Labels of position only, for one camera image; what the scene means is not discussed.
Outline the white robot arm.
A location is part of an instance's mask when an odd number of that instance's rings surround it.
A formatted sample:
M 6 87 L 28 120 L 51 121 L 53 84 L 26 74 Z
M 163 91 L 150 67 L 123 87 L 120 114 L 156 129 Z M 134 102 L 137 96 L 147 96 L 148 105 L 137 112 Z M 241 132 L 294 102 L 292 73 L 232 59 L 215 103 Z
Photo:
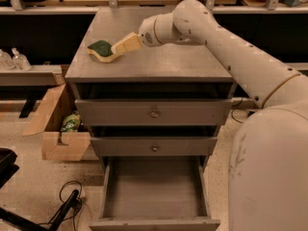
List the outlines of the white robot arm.
M 148 17 L 112 50 L 186 39 L 206 46 L 259 109 L 230 150 L 229 230 L 308 231 L 308 77 L 220 26 L 196 0 Z

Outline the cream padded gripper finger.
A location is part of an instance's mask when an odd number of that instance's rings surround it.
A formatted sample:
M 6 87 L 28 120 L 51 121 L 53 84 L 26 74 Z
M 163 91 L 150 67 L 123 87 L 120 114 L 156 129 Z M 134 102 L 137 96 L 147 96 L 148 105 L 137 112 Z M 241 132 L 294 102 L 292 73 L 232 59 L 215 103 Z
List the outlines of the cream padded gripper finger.
M 112 52 L 116 55 L 122 55 L 140 49 L 141 46 L 141 37 L 136 33 L 130 33 L 112 46 Z

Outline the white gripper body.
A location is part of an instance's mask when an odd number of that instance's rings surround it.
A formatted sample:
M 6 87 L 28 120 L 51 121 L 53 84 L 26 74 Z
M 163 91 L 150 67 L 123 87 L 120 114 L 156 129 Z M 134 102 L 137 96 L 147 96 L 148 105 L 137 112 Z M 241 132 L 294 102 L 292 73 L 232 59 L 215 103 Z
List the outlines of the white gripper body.
M 156 20 L 157 15 L 148 17 L 142 22 L 139 28 L 139 35 L 141 36 L 142 42 L 150 47 L 159 46 L 161 44 L 156 37 Z

